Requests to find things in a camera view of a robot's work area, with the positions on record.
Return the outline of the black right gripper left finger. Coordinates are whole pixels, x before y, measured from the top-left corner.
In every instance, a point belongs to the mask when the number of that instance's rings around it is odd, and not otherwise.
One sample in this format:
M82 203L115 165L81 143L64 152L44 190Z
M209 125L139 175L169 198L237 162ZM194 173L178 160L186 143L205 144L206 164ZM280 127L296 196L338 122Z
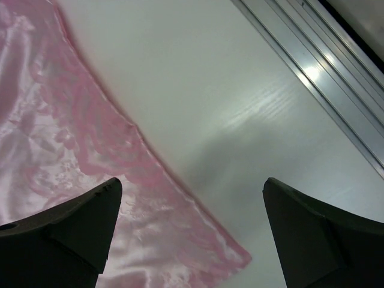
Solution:
M122 199L111 178L88 192L1 226L1 287L95 287Z

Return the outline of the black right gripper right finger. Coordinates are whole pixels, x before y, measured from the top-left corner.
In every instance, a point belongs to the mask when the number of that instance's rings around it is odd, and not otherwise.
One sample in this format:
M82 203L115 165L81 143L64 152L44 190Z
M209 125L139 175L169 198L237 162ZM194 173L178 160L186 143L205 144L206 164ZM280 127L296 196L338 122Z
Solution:
M383 223L275 178L263 199L287 287L383 287Z

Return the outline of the pink satin pillowcase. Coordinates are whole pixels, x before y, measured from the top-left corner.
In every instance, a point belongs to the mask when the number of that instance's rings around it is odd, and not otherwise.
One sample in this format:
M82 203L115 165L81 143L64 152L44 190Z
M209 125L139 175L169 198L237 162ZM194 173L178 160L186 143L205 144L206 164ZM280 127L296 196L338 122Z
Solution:
M106 97L50 1L1 2L1 222L116 177L98 287L215 287L251 256L167 173Z

